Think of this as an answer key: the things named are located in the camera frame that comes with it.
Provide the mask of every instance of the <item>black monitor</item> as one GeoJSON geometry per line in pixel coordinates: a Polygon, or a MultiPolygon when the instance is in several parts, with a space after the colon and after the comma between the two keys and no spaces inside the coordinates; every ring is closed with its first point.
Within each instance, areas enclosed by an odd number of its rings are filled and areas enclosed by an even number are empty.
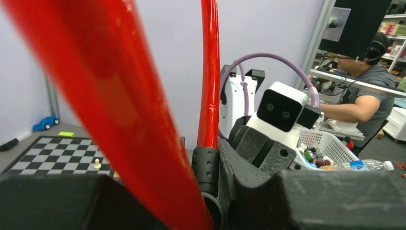
{"type": "Polygon", "coordinates": [[[391,0],[337,0],[332,16],[345,14],[345,11],[337,8],[350,9],[347,21],[342,32],[339,31],[339,38],[332,39],[330,36],[326,39],[329,30],[326,29],[319,49],[363,60],[390,3],[391,0]]]}

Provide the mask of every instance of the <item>blue toy car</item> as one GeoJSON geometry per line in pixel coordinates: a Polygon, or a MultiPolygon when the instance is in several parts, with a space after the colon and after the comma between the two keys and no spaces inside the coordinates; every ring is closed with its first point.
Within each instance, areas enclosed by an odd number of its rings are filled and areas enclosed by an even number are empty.
{"type": "Polygon", "coordinates": [[[59,119],[56,116],[47,116],[42,119],[38,124],[33,126],[33,131],[44,131],[51,128],[51,126],[59,124],[59,119]]]}

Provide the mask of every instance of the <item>water bottle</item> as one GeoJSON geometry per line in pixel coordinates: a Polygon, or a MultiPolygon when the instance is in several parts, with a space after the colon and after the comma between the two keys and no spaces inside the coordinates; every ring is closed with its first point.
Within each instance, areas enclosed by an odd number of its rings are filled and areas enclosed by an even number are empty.
{"type": "Polygon", "coordinates": [[[349,163],[321,166],[320,169],[332,171],[391,171],[394,169],[390,161],[361,160],[349,163]]]}

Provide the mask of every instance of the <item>red tube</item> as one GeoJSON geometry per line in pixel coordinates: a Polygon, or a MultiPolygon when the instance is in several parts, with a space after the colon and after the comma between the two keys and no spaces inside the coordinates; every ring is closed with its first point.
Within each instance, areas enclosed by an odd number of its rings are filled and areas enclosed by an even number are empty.
{"type": "Polygon", "coordinates": [[[0,0],[130,192],[171,229],[212,229],[132,0],[0,0]]]}
{"type": "Polygon", "coordinates": [[[218,148],[220,48],[217,0],[201,0],[203,22],[203,85],[197,147],[218,148]]]}

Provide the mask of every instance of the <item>yellow sticky note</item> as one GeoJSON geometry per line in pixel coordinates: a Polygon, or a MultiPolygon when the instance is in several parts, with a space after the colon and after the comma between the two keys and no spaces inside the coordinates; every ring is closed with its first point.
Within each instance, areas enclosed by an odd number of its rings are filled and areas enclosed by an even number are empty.
{"type": "Polygon", "coordinates": [[[71,132],[60,132],[59,134],[58,134],[58,136],[64,136],[64,137],[74,137],[75,136],[75,133],[71,133],[71,132]]]}

